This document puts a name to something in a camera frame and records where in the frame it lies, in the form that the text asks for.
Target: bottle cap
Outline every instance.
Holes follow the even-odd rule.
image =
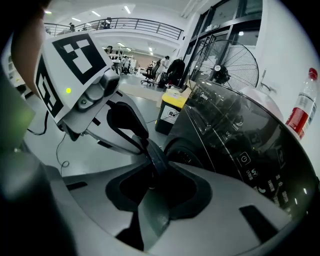
[[[317,80],[318,79],[318,73],[314,68],[309,69],[309,78],[312,80]]]

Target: ceiling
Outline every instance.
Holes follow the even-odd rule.
[[[137,4],[151,5],[154,6],[155,10],[160,8],[180,14],[188,2],[189,0],[125,0],[124,2],[119,0],[52,0],[48,6],[48,10],[52,14],[45,16],[45,22],[59,23],[77,14],[110,5],[121,5],[122,7]]]
[[[152,48],[154,56],[162,58],[163,56],[173,54],[175,48],[168,45],[150,41],[143,38],[127,37],[127,36],[105,36],[97,38],[102,47],[112,46],[113,48],[120,47],[117,43],[122,43],[125,47],[132,49],[135,52],[149,54],[149,47]]]

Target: plastic bottle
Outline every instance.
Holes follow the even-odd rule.
[[[308,78],[303,82],[302,91],[299,93],[290,117],[285,123],[300,139],[305,135],[317,110],[317,79],[317,71],[314,68],[310,68]]]

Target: black cable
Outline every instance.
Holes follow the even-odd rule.
[[[59,163],[59,165],[61,165],[61,169],[60,169],[60,174],[62,176],[62,168],[66,168],[70,165],[70,162],[69,161],[64,161],[63,163],[60,163],[59,161],[59,158],[58,158],[58,150],[59,150],[59,146],[61,145],[61,143],[64,141],[65,137],[66,137],[66,133],[64,134],[62,140],[60,141],[60,143],[58,144],[58,146],[56,147],[56,150],[55,150],[55,156],[56,156],[56,159]]]
[[[48,116],[49,116],[49,112],[47,111],[45,113],[45,118],[44,118],[44,131],[43,132],[40,132],[40,133],[37,133],[37,132],[33,132],[32,130],[29,130],[27,129],[30,133],[34,134],[34,135],[37,135],[37,136],[40,136],[40,135],[44,135],[47,131],[47,122],[48,122]]]
[[[180,113],[177,113],[175,116],[167,116],[166,118],[164,119],[156,119],[156,120],[152,120],[150,122],[146,122],[146,124],[149,124],[149,123],[152,123],[152,122],[155,122],[155,121],[160,121],[160,120],[165,120],[167,118],[175,118],[176,116],[178,116]]]

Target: black office chair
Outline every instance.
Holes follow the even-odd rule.
[[[153,69],[147,68],[146,73],[142,74],[144,77],[146,77],[146,80],[141,80],[141,84],[146,83],[149,86],[151,86],[151,84],[154,86],[155,82],[150,81],[150,79],[154,80],[156,78],[156,73],[157,73],[158,68],[159,68],[158,65],[156,65]]]

